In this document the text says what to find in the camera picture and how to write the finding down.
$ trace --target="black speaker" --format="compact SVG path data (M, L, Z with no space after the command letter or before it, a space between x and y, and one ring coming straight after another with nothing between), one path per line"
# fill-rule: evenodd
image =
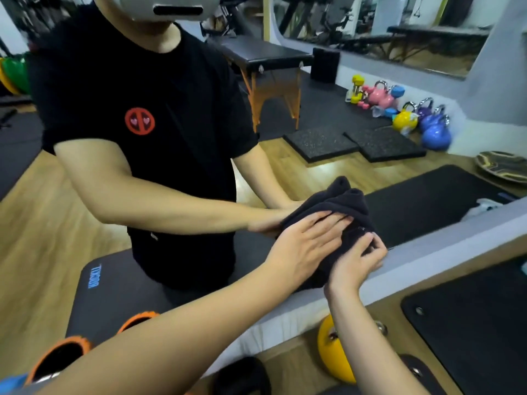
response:
M340 52L314 48L311 79L322 83L335 83L339 61Z

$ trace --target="folded black garment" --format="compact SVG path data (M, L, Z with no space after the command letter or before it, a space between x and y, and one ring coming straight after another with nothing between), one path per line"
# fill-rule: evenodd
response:
M342 213L346 216L352 216L354 220L342 233L342 245L339 249L323 259L318 269L297 291L323 287L327 283L329 273L337 259L365 233L375 231L363 192L351 188L348 179L344 176L335 179L326 191L320 191L308 198L300 208L281 222L281 228L285 230L306 216L321 211Z

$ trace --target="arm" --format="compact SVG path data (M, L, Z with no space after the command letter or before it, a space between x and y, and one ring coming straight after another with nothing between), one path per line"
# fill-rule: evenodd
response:
M316 223L327 215L313 214L287 228L266 262L228 287L99 345L65 369L42 395L183 394L229 344L340 246L351 219L333 214Z
M269 159L260 144L257 144L251 151L234 158L234 164L268 208L287 208L294 205L294 202L278 184Z
M373 239L376 250L361 257ZM337 334L364 395L430 395L382 336L359 298L359 287L380 267L386 252L379 237L368 233L337 262L326 291Z
M221 233L255 223L265 230L291 212L200 199L137 179L121 148L108 140L65 141L55 152L84 204L103 223L172 234Z

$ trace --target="black t-shirt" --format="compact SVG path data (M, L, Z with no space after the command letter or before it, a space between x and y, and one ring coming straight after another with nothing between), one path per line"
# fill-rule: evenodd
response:
M180 30L173 51L151 52L92 3L44 37L28 63L43 149L107 139L120 146L134 177L236 201L230 159L257 144L251 116L223 56ZM233 271L233 233L128 233L139 265L170 287L216 288Z

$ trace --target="mirror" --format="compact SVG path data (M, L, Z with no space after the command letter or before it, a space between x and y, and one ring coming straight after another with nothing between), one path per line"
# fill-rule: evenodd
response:
M510 0L274 0L286 38L466 76Z

